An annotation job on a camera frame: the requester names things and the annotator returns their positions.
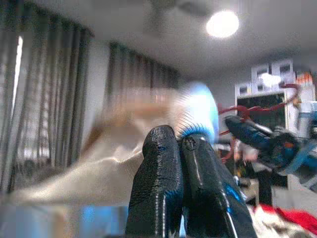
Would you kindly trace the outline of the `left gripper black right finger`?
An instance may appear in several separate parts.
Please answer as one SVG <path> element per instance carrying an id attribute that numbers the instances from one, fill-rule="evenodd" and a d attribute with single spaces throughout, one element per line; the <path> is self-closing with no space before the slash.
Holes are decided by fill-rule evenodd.
<path id="1" fill-rule="evenodd" d="M 188 238 L 255 238 L 253 221 L 232 174 L 202 134 L 182 140 L 184 226 Z"/>

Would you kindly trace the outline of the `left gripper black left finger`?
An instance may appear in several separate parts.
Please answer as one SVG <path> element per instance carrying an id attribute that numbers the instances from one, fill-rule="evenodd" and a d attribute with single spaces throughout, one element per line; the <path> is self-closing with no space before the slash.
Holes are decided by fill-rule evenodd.
<path id="1" fill-rule="evenodd" d="M 143 144 L 129 201 L 127 238 L 177 238 L 184 179 L 179 145 L 170 126 L 151 129 Z"/>

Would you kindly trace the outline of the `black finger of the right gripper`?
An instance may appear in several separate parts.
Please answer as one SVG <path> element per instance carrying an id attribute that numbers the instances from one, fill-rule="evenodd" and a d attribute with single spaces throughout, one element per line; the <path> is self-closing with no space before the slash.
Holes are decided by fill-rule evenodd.
<path id="1" fill-rule="evenodd" d="M 230 133 L 244 144 L 250 145 L 256 149 L 268 149 L 270 146 L 271 135 L 264 135 L 251 128 L 247 119 L 243 121 L 239 116 L 226 116 L 225 125 Z"/>
<path id="2" fill-rule="evenodd" d="M 255 123 L 253 121 L 247 121 L 247 124 L 251 128 L 255 129 L 257 132 L 260 132 L 260 133 L 262 133 L 264 135 L 272 135 L 273 134 L 273 131 L 270 128 L 265 127 L 265 126 L 260 125 L 260 124 L 257 124 L 257 123 Z"/>

